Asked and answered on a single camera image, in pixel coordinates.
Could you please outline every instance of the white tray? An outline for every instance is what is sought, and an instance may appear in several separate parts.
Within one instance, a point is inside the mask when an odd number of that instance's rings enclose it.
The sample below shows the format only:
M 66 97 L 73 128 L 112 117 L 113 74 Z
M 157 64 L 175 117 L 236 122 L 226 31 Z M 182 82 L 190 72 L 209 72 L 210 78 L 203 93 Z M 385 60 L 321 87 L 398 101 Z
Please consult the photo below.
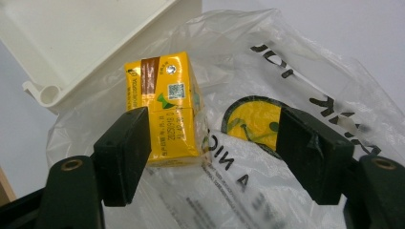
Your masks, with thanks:
M 176 3 L 201 11 L 186 0 L 0 0 L 0 39 L 31 78 L 24 90 L 51 108 Z

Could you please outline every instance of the white table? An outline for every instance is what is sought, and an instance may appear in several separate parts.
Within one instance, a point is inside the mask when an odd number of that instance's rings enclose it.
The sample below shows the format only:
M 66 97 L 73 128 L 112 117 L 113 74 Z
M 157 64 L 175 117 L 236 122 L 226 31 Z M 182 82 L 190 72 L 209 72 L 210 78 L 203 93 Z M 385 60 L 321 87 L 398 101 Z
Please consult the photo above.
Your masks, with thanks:
M 202 0 L 203 11 L 269 8 L 310 40 L 358 59 L 405 111 L 403 1 Z M 1 43 L 0 76 L 0 165 L 20 198 L 45 185 L 47 134 L 56 116 L 22 91 L 29 78 Z

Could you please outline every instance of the barcode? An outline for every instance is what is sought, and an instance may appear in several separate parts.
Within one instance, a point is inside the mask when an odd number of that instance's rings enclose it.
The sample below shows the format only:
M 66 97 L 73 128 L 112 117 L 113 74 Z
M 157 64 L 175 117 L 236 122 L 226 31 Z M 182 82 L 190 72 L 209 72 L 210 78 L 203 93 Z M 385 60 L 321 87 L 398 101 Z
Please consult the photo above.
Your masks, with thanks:
M 184 84 L 169 84 L 169 99 L 185 98 Z

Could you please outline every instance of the crumpled plastic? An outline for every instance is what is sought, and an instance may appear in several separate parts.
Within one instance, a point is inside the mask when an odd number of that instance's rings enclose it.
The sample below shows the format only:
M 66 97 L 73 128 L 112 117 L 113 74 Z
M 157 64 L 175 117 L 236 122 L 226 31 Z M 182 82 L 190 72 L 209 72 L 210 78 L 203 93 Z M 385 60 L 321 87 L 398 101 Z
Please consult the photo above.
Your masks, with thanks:
M 303 37 L 278 10 L 207 12 L 128 62 L 181 51 L 202 89 L 212 162 L 146 168 L 130 205 L 104 208 L 107 228 L 346 228 L 345 198 L 338 206 L 317 205 L 284 161 L 226 134 L 224 117 L 240 99 L 298 108 L 353 142 L 355 158 L 375 154 L 404 164 L 403 113 L 361 64 Z M 50 166 L 89 156 L 125 112 L 123 68 L 92 76 L 55 110 Z

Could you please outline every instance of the juice box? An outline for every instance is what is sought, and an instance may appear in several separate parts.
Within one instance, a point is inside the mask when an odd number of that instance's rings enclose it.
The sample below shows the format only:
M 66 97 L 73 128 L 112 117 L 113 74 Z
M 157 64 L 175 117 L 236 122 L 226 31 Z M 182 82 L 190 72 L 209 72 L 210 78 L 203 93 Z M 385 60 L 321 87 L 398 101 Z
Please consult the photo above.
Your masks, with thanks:
M 207 159 L 203 97 L 186 52 L 125 64 L 127 111 L 147 106 L 152 152 L 148 166 Z

